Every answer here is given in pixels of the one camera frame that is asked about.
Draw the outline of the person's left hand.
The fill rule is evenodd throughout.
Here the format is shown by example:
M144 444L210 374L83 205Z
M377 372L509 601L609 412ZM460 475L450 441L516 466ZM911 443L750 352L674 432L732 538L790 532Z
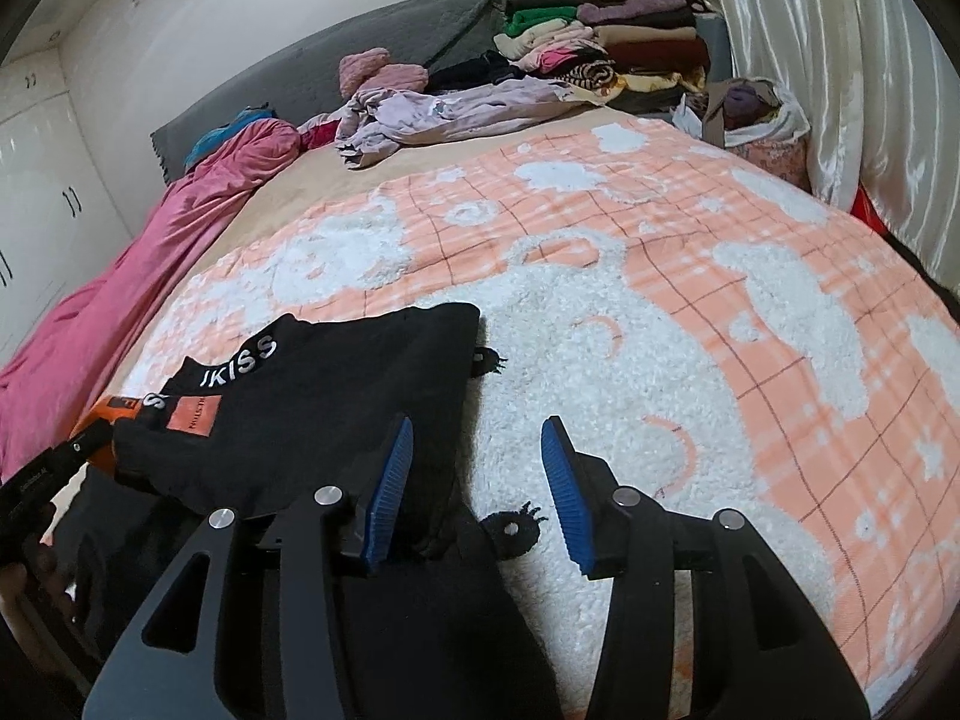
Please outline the person's left hand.
M60 574L50 546L39 544L29 566L11 564L2 569L2 617L29 663L44 674L62 672L49 628L39 616L55 610L70 621L73 600L67 579Z

